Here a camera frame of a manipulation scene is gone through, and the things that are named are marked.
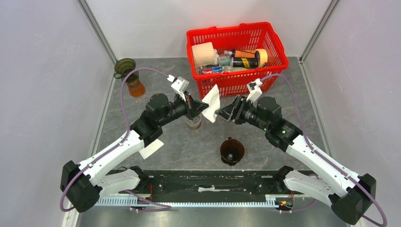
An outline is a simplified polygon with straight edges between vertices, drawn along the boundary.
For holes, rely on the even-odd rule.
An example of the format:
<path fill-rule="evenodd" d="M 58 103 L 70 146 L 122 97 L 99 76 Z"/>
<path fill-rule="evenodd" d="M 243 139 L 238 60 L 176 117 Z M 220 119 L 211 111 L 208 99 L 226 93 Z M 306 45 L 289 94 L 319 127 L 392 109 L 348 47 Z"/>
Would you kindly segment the white paper coffee filter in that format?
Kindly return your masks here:
<path fill-rule="evenodd" d="M 211 123 L 214 123 L 217 118 L 215 112 L 220 109 L 220 95 L 217 84 L 205 95 L 202 102 L 207 103 L 209 106 L 201 114 Z"/>

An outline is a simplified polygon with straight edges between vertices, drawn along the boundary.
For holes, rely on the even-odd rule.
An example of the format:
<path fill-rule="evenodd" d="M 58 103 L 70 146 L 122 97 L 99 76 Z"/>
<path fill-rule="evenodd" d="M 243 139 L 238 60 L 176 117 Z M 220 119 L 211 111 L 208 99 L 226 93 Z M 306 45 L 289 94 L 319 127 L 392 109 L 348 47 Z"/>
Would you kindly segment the green transparent dripper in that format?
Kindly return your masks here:
<path fill-rule="evenodd" d="M 136 62 L 131 58 L 123 58 L 114 65 L 113 77 L 115 79 L 124 79 L 131 71 L 136 69 Z"/>

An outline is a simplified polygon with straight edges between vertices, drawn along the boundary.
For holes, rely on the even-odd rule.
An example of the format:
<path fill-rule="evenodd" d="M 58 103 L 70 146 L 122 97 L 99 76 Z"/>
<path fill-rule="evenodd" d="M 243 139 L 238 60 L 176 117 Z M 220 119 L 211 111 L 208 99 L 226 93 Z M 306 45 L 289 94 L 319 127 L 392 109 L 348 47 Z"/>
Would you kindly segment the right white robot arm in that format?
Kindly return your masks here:
<path fill-rule="evenodd" d="M 282 117 L 275 98 L 262 97 L 254 105 L 246 97 L 237 96 L 215 113 L 229 122 L 248 123 L 264 130 L 271 145 L 298 159 L 317 175 L 314 178 L 283 167 L 283 175 L 273 180 L 276 192 L 291 190 L 313 197 L 350 225 L 358 223 L 372 205 L 376 179 L 346 168 L 314 145 L 301 129 Z"/>

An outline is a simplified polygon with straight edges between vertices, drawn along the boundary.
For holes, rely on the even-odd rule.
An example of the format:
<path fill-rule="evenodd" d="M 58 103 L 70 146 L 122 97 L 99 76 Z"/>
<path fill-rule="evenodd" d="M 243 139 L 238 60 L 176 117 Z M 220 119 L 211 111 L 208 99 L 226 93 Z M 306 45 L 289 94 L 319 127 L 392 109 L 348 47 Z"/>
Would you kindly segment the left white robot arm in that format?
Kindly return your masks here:
<path fill-rule="evenodd" d="M 140 168 L 133 167 L 111 175 L 109 172 L 134 153 L 139 152 L 146 159 L 160 149 L 163 142 L 159 137 L 164 125 L 183 116 L 192 120 L 199 115 L 214 122 L 219 107 L 219 92 L 214 90 L 201 101 L 193 99 L 187 92 L 178 92 L 173 102 L 164 94 L 153 95 L 139 119 L 129 125 L 120 138 L 78 164 L 69 161 L 63 166 L 60 209 L 82 213 L 104 196 L 125 190 L 145 192 L 148 180 Z"/>

